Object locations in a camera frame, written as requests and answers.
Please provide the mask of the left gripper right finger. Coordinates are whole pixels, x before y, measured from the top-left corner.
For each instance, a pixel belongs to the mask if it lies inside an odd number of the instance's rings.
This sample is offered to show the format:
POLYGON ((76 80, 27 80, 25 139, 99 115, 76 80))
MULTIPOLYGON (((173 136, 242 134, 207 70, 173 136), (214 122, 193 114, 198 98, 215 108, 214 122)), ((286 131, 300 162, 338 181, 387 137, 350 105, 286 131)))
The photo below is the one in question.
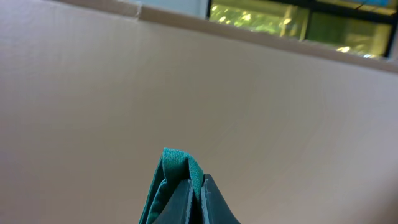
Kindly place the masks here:
POLYGON ((203 224, 240 224, 210 174, 204 175, 201 188, 201 214, 203 224))

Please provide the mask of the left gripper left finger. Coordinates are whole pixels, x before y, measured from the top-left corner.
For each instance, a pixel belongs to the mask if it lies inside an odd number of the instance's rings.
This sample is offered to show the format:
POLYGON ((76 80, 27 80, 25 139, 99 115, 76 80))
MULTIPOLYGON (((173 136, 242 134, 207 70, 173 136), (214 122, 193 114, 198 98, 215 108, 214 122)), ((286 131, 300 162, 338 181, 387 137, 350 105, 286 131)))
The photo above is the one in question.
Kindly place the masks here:
POLYGON ((179 183, 153 224, 192 224, 195 222, 193 185, 190 179, 179 183))

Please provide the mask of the green t-shirt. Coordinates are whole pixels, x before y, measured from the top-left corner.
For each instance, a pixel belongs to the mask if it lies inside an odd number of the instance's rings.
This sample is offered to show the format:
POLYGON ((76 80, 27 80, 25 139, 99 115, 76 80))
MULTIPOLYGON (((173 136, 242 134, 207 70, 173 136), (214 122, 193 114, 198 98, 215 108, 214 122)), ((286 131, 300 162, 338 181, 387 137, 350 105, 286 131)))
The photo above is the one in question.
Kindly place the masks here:
POLYGON ((204 172, 189 153, 165 148, 155 170, 139 224, 154 223, 169 202, 179 183, 189 179, 195 202, 201 204, 204 172))

